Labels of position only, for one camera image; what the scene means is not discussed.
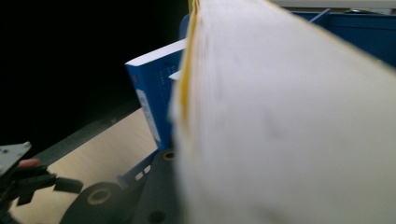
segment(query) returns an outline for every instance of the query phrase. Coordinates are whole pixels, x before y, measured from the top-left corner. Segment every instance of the circular hole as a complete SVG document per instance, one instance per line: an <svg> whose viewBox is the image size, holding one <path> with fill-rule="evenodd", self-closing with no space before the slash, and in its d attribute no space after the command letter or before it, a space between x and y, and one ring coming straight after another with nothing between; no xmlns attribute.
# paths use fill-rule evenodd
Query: circular hole
<svg viewBox="0 0 396 224"><path fill-rule="evenodd" d="M175 152L166 152L163 154L163 159L166 161L172 161L175 158Z"/></svg>
<svg viewBox="0 0 396 224"><path fill-rule="evenodd" d="M97 189L88 197L88 203L92 205L105 203L111 197L109 189Z"/></svg>
<svg viewBox="0 0 396 224"><path fill-rule="evenodd" d="M155 211L148 215L149 223L162 223L165 221L165 213L161 211Z"/></svg>

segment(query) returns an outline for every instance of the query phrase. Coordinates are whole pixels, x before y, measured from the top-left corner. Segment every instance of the black plastic part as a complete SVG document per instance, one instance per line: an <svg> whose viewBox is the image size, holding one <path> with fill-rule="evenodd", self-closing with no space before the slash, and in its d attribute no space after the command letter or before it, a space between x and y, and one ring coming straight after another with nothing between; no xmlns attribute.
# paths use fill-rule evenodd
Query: black plastic part
<svg viewBox="0 0 396 224"><path fill-rule="evenodd" d="M174 176L175 152L159 151L151 164L132 224L177 224L181 221Z"/></svg>
<svg viewBox="0 0 396 224"><path fill-rule="evenodd" d="M0 208L0 224L20 224L12 215L8 212L8 208Z"/></svg>
<svg viewBox="0 0 396 224"><path fill-rule="evenodd" d="M20 206L20 205L30 203L33 199L33 195L35 195L34 192L22 193L20 195L20 198L18 199L17 205Z"/></svg>
<svg viewBox="0 0 396 224"><path fill-rule="evenodd" d="M58 177L56 178L55 188L53 190L80 193L82 187L83 184L79 180Z"/></svg>
<svg viewBox="0 0 396 224"><path fill-rule="evenodd" d="M149 172L137 180L128 181L127 188L101 182L84 189L64 213L61 224L179 223L173 169L175 153L169 149L150 156L149 160L153 160ZM92 203L94 193L100 191L103 193L99 196L106 197L111 192L111 197L102 203Z"/></svg>

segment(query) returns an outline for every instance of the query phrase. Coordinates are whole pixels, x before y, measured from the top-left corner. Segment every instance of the book pages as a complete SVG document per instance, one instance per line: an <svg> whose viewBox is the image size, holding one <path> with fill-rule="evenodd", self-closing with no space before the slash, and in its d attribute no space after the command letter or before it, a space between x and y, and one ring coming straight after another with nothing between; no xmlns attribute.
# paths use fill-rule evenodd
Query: book pages
<svg viewBox="0 0 396 224"><path fill-rule="evenodd" d="M186 223L396 223L396 72L261 0L197 0L172 96Z"/></svg>

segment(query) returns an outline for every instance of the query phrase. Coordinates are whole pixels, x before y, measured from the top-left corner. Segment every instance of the blue book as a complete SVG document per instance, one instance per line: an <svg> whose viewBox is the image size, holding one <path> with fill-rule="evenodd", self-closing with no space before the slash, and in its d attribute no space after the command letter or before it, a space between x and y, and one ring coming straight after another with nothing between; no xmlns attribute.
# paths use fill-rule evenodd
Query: blue book
<svg viewBox="0 0 396 224"><path fill-rule="evenodd" d="M158 150L168 149L172 125L168 117L170 75L179 70L186 39L156 49L125 64Z"/></svg>

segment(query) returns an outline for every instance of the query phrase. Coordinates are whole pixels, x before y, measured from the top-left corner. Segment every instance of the machine part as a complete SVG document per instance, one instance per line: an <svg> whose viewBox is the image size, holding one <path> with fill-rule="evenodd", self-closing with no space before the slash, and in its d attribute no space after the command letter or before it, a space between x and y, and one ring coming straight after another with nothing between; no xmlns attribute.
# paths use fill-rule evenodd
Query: machine part
<svg viewBox="0 0 396 224"><path fill-rule="evenodd" d="M174 159L171 149L155 151L120 177L120 185L125 188L109 182L88 187L67 209L61 224L179 223Z"/></svg>
<svg viewBox="0 0 396 224"><path fill-rule="evenodd" d="M314 23L314 24L321 24L324 20L329 18L331 13L332 13L332 10L330 8L326 8L326 10L320 12L316 17L311 19L309 22Z"/></svg>
<svg viewBox="0 0 396 224"><path fill-rule="evenodd" d="M107 202L110 198L110 189L96 189L88 196L87 202L90 205L97 205Z"/></svg>
<svg viewBox="0 0 396 224"><path fill-rule="evenodd" d="M181 222L174 175L176 158L173 149L161 150L155 156L135 211L133 224Z"/></svg>
<svg viewBox="0 0 396 224"><path fill-rule="evenodd" d="M9 145L0 147L0 224L18 224L9 213L9 205L18 198L17 206L32 201L35 191L51 186L54 190L80 193L82 182L74 179L60 178L47 171L47 166L18 168L18 162L31 148L31 144Z"/></svg>
<svg viewBox="0 0 396 224"><path fill-rule="evenodd" d="M31 147L30 142L0 146L0 176L5 174L11 167L17 165L17 162Z"/></svg>

